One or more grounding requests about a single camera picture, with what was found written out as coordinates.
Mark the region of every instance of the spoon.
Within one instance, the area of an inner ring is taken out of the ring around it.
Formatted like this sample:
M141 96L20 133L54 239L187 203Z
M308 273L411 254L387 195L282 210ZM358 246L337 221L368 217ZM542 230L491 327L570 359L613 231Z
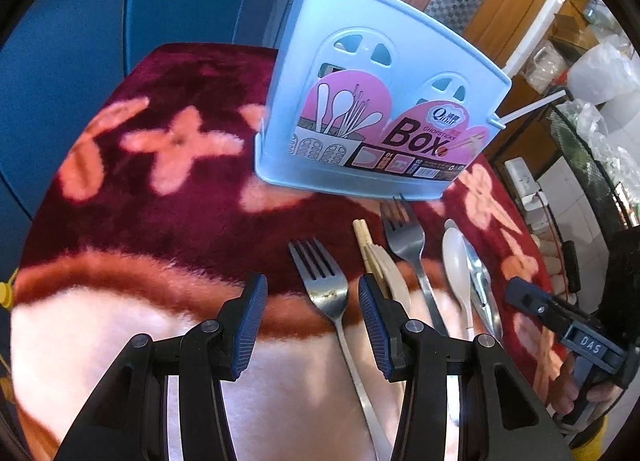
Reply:
M329 129L331 129L335 120L349 112L349 109L353 107L354 99L353 93L346 90L340 91L334 96L334 102L331 106L331 121L324 130L325 134L329 133Z
M469 340L473 340L476 334L471 310L471 276L466 264L465 241L458 229L448 228L444 232L442 255L451 289L465 311L466 334Z
M356 132L361 128L365 128L366 126L373 125L382 120L382 112L372 112L369 116L367 116L364 120L362 120L359 124L357 124L354 128L349 129L344 137L349 136L352 132Z
M322 118L326 114L326 103L329 100L329 86L318 86L318 110L316 110L316 132L322 132Z
M448 228L458 229L457 224L452 219L444 222L445 230ZM473 290L471 291L471 300L476 306L476 311L482 319L482 323L486 329L494 336L498 342L502 341L502 319L498 311L498 305L495 302L494 294L491 291L491 276L486 266L478 257L478 252L462 234L466 246L466 264L471 275Z

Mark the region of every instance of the plastic bag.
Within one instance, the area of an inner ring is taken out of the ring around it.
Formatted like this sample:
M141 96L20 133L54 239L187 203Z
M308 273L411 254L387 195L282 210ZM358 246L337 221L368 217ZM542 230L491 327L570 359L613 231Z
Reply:
M620 24L603 0L588 0L582 14L591 25L606 28L613 33L622 31Z
M524 78L535 91L543 94L553 79L566 69L562 55L546 41L527 62Z
M599 105L640 86L638 67L611 41L589 49L569 69L567 85L575 98Z
M609 135L607 124L600 111L584 100L572 100L558 105L558 110L574 125L575 131L584 141L589 142L594 133Z
M617 149L619 165L617 170L611 174L611 178L616 183L622 183L628 193L629 200L634 203L640 202L640 167L636 160L621 146Z

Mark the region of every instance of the white plastic spoon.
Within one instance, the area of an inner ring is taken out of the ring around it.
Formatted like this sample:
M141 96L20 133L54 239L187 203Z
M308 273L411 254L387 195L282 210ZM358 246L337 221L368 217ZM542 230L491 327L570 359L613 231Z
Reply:
M322 132L322 118L326 114L326 103L329 101L329 86L318 86L318 110L316 110L316 132Z
M353 107L354 97L351 91L340 91L334 96L334 101L331 105L331 121L324 130L325 134L329 134L334 121L349 112L349 109Z
M367 116L364 120L362 120L354 128L352 128L351 130L348 130L344 134L343 137L347 137L352 132L356 132L357 130L360 130L361 128L365 128L366 126L374 125L374 124L378 123L380 120L382 120L382 112L372 112L369 116Z
M476 334L471 309L471 276L466 265L465 240L458 229L448 228L444 232L442 257L449 285L465 313L466 335L469 340L473 340Z

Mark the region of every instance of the fork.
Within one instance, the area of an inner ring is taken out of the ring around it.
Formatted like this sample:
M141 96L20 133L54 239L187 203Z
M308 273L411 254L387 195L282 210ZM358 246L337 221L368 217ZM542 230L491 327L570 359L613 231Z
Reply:
M362 414L364 414L367 428L369 428L376 459L389 461L393 447L373 410L344 338L342 315L347 309L349 300L347 278L320 241L314 237L313 242L315 246L308 241L289 243L289 253L298 268L311 302L334 324L344 361L349 369L353 386L362 406Z
M386 241L389 248L398 257L407 261L414 268L420 289L427 303L431 315L433 328L443 336L449 336L442 315L438 310L433 288L427 274L424 272L420 258L424 250L424 229L415 216L411 205L401 195L400 199L384 200L380 203L380 215L385 227Z

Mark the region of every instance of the fleece blanket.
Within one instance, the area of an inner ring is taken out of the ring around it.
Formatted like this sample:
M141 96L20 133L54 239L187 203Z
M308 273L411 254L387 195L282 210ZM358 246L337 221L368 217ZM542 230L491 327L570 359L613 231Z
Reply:
M170 44L124 80L79 136L52 182L15 283L12 368L18 414L37 461L50 460L76 414L136 333L177 336L214 318L249 272L264 273L268 304L248 369L224 383L239 461L372 461L374 454L330 322L307 298L287 241L316 236L350 282L346 337L389 440L401 394L377 370L356 286L364 266L351 228L366 219L385 244L378 203L274 187L254 174L276 51ZM461 310L442 267L443 222L453 218L487 265L504 348L540 389L559 351L504 303L519 275L550 291L527 228L483 157L441 200L413 203L427 245L423 263L452 336ZM417 280L411 317L430 322ZM476 315L475 327L482 332ZM168 438L181 459L177 380ZM457 437L447 436L447 457Z

